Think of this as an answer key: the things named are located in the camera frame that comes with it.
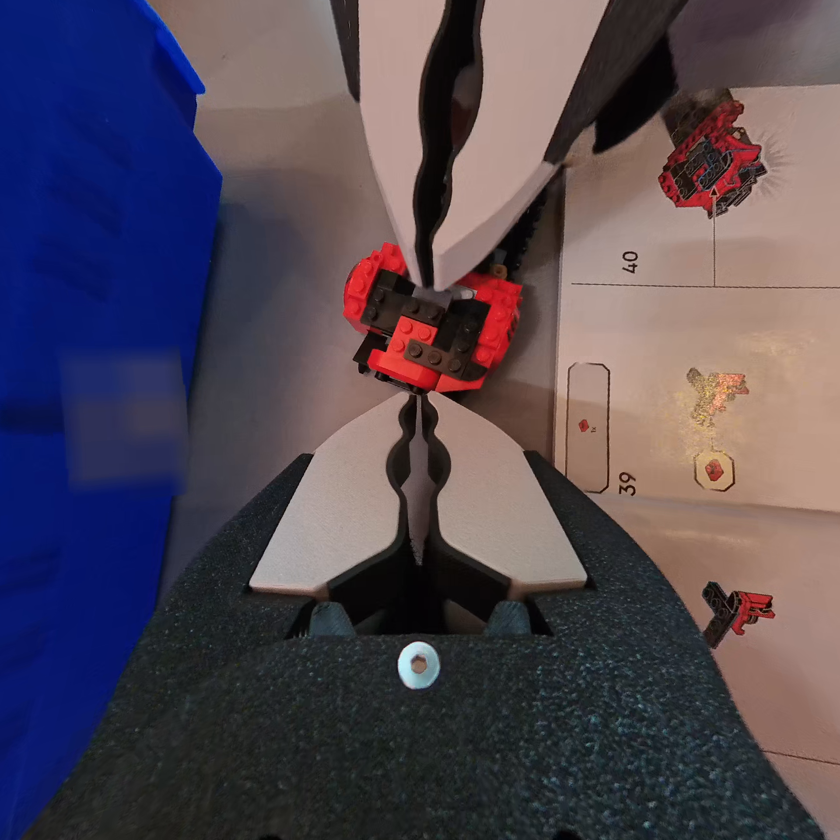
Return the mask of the red and black lego car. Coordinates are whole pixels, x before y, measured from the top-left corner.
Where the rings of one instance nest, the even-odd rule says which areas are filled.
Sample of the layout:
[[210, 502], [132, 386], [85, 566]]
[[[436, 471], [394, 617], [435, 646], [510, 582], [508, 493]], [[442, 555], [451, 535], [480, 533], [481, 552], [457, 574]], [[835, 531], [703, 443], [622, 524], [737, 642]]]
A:
[[416, 395], [480, 389], [518, 329], [518, 271], [547, 198], [543, 190], [500, 245], [444, 292], [415, 286], [396, 244], [357, 263], [344, 285], [343, 316], [364, 337], [353, 357], [360, 373]]

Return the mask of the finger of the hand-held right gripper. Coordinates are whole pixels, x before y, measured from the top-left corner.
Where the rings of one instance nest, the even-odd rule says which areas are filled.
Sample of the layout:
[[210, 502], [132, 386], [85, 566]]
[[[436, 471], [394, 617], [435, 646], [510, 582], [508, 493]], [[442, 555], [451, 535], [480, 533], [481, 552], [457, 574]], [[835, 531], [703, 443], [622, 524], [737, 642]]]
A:
[[433, 241], [447, 289], [498, 246], [557, 165], [543, 160], [607, 1], [484, 2], [482, 88]]
[[374, 175], [417, 286], [447, 289], [417, 255], [417, 177], [424, 160], [422, 83], [451, 2], [359, 1], [360, 111]]

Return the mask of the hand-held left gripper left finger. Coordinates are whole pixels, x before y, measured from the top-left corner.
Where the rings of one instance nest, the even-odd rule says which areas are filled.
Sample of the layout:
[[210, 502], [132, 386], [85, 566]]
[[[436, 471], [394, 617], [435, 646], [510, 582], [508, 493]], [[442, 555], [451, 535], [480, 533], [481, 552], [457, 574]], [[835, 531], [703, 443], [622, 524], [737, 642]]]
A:
[[414, 395], [356, 417], [315, 450], [252, 574], [255, 592], [329, 596], [343, 574], [397, 544], [402, 483], [388, 457], [414, 435]]

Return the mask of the blue storage bin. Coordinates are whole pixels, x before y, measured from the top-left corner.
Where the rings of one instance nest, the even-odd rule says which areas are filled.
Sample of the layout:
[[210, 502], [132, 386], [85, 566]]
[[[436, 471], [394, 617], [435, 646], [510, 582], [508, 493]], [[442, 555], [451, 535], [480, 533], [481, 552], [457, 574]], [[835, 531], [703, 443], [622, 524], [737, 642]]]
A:
[[147, 2], [2, 2], [2, 838], [154, 607], [222, 176]]

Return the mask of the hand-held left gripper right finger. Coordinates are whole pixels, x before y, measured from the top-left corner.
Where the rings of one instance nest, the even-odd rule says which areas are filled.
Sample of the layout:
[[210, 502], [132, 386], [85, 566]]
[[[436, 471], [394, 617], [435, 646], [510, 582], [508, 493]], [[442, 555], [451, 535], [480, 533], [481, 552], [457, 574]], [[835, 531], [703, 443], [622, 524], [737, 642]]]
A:
[[432, 574], [453, 602], [580, 589], [586, 572], [522, 447], [435, 392], [424, 398]]

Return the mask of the lego instruction booklet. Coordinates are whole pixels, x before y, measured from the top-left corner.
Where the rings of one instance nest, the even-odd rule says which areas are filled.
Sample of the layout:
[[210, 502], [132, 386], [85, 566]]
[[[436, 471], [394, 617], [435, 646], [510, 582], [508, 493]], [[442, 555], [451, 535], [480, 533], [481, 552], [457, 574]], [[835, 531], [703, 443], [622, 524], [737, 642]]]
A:
[[668, 577], [772, 596], [713, 654], [773, 755], [838, 765], [838, 85], [741, 88], [769, 170], [711, 219], [655, 119], [565, 193], [555, 459]]

